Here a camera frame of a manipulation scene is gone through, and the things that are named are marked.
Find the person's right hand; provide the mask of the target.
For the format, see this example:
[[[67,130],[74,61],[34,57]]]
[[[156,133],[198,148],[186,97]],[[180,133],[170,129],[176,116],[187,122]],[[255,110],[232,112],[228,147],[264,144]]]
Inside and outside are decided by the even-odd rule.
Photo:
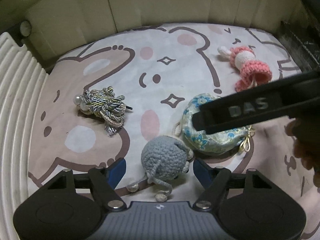
[[[313,184],[319,188],[319,121],[296,118],[287,124],[285,132],[296,138],[293,155],[306,170],[313,170]]]

